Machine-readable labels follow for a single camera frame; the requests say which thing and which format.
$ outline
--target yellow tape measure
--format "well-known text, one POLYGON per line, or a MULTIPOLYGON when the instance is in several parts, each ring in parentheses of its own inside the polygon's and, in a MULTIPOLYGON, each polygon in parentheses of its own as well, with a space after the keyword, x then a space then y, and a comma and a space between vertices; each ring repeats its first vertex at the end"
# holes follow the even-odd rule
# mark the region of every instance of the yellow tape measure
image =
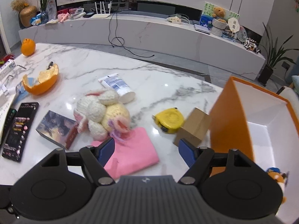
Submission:
POLYGON ((169 134, 176 133, 184 123, 184 117, 177 108, 164 110, 152 118, 162 131, 169 134))

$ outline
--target white knitted toy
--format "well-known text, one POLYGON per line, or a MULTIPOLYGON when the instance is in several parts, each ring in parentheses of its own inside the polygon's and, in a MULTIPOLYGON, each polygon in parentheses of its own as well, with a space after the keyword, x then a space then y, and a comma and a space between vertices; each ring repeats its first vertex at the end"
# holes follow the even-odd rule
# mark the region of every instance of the white knitted toy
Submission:
POLYGON ((89 129, 97 141, 105 140, 108 132, 116 138, 129 132, 130 113, 118 99, 119 95, 113 89, 91 92, 80 99, 74 109, 78 132, 89 129))

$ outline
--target teal cushion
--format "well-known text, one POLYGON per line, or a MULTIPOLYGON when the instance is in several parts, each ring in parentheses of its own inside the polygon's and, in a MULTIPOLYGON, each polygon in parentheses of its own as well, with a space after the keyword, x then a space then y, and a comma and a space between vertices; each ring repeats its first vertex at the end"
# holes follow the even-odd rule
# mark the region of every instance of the teal cushion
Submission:
POLYGON ((299 93, 299 76, 292 76, 292 80, 295 86, 294 91, 299 93))

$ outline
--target pink cloth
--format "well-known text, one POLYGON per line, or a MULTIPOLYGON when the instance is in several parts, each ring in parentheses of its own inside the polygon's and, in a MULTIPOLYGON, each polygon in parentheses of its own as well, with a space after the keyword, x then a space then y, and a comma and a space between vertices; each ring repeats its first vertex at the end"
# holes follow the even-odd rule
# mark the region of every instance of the pink cloth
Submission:
MULTIPOLYGON (((159 162, 157 152, 143 127, 131 130, 122 139, 124 141, 114 139, 115 151, 104 167, 113 179, 159 162)), ((92 145, 99 146, 101 143, 93 141, 92 145)))

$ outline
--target green patterned board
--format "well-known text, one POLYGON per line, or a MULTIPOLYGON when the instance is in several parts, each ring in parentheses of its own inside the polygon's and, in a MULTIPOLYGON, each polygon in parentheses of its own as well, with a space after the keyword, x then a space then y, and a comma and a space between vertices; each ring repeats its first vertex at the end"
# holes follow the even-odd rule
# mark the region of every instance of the green patterned board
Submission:
MULTIPOLYGON (((204 5, 204 11, 202 14, 205 14, 205 15, 208 15, 208 16, 212 16, 212 14, 214 13, 214 7, 217 7, 217 5, 214 5, 212 3, 208 3, 206 2, 205 5, 204 5)), ((227 9, 224 9, 225 10, 225 19, 229 19, 229 18, 236 18, 236 19, 239 19, 240 15, 237 14, 237 13, 233 13, 227 9)))

